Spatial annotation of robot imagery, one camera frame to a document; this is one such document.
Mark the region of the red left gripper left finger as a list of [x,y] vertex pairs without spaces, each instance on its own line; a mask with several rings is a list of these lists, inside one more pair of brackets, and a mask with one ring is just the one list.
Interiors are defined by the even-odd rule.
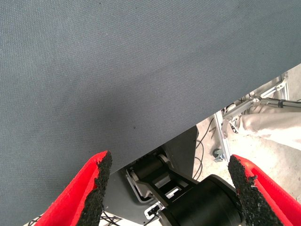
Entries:
[[108,184],[109,151],[92,156],[40,218],[41,226],[97,226]]

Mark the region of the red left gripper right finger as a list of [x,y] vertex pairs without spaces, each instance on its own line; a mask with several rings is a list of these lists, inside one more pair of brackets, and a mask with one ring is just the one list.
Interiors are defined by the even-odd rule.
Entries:
[[256,164],[233,154],[228,171],[248,226],[301,224],[301,204]]

